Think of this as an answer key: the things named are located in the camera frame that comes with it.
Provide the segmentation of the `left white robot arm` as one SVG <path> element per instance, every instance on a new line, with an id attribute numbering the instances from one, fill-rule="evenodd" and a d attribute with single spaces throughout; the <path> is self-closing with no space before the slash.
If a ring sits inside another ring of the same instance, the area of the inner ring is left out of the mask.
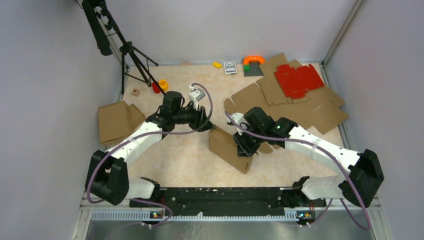
<path id="1" fill-rule="evenodd" d="M 158 184 L 142 177 L 130 179 L 128 168 L 155 143 L 168 135 L 176 135 L 176 125 L 188 125 L 190 134 L 212 129 L 211 113 L 206 113 L 205 107 L 199 104 L 204 97 L 210 94 L 193 88 L 188 104 L 184 105 L 180 92 L 169 91 L 157 111 L 134 133 L 113 148 L 94 152 L 85 183 L 87 200 L 92 204 L 106 201 L 116 206 L 125 199 L 141 198 L 147 206 L 156 206 L 161 198 L 156 190 Z"/>

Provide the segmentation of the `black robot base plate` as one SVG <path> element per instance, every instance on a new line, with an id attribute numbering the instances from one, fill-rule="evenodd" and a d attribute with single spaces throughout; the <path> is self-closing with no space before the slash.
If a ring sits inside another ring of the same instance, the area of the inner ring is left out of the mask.
<path id="1" fill-rule="evenodd" d="M 314 208 L 326 199 L 310 200 L 301 190 L 287 187 L 167 187 L 149 201 L 169 207 L 175 217 L 282 217 L 286 209 L 305 208 L 295 218 L 312 222 Z"/>

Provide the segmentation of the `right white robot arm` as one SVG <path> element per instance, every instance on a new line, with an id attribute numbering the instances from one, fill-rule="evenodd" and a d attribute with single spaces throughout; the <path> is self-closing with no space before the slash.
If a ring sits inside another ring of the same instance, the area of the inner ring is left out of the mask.
<path id="1" fill-rule="evenodd" d="M 378 155 L 365 149 L 362 152 L 330 143 L 308 132 L 298 123 L 285 117 L 274 120 L 261 107 L 246 113 L 225 113 L 227 123 L 236 127 L 233 139 L 238 155 L 251 157 L 262 143 L 295 151 L 332 170 L 327 177 L 302 177 L 293 184 L 293 200 L 307 206 L 321 198 L 343 199 L 368 208 L 385 177 Z"/>

